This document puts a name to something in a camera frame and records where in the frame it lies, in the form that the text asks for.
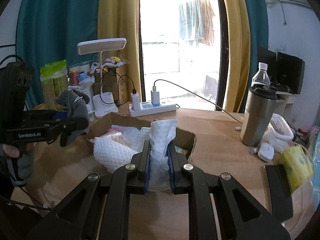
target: desk lamp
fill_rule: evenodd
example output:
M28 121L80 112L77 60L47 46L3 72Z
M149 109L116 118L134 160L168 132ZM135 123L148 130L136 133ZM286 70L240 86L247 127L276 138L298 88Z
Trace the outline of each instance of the desk lamp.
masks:
M100 63L100 95L93 97L93 104L96 116L102 117L109 112L118 112L118 108L114 104L113 95L111 92L102 92L102 53L110 50L124 49L127 40L125 38L101 39L94 41L84 41L78 43L78 55L85 55L99 52Z

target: black tumbler lid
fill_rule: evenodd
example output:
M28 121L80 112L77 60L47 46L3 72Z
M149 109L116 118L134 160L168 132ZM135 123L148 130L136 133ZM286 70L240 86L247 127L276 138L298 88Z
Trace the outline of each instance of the black tumbler lid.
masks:
M270 100L276 100L276 91L266 85L253 85L249 88L249 91L259 97L263 97Z

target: curtain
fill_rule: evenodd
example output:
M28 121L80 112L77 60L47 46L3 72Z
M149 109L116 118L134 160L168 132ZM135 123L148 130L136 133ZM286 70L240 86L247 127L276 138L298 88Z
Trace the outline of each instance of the curtain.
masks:
M251 80L253 76L258 71L257 45L267 49L269 36L268 14L265 0L245 0L245 3L247 6L250 25L251 53L249 78L244 100L242 100L240 106L240 113L244 113L248 89L251 86Z
M138 21L139 0L99 0L98 38L127 39L126 47L117 53L126 59L128 64L119 68L118 72L132 78L141 99ZM133 87L130 82L127 84L130 94ZM122 100L126 97L123 86L120 88L119 97Z
M228 18L229 69L224 109L237 112L244 97L250 66L250 29L244 0L224 0Z
M33 109L44 103L40 68L45 64L67 60L72 66L93 55L79 56L77 44L97 39L99 0L22 0L17 24L17 54L35 68L27 94Z

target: white wall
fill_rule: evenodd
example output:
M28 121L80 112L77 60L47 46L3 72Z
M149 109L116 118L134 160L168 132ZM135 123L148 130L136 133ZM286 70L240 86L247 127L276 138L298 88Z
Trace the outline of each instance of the white wall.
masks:
M16 27L21 1L10 0L0 16L0 46L16 43ZM15 54L15 47L0 48L0 61L10 54ZM15 58L10 58L0 67L5 67L8 62L13 61L15 61Z
M283 3L287 25L280 4L267 6L269 22L269 50L286 52L306 63L301 94L285 114L295 128L311 128L320 103L320 22L308 8Z

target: teal curtain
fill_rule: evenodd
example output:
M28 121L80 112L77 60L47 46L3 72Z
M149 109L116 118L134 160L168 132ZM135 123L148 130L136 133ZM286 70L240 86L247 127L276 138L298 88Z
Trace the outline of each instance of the teal curtain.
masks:
M40 68L45 64L67 60L72 66L93 55L79 56L77 44L97 39L99 0L22 0L17 24L17 55L35 68L27 94L33 109L44 103Z
M247 88L240 106L240 113L244 113L247 102L248 89L251 86L252 77L258 71L257 46L268 48L268 14L265 0L245 0L249 26L250 26L250 70Z

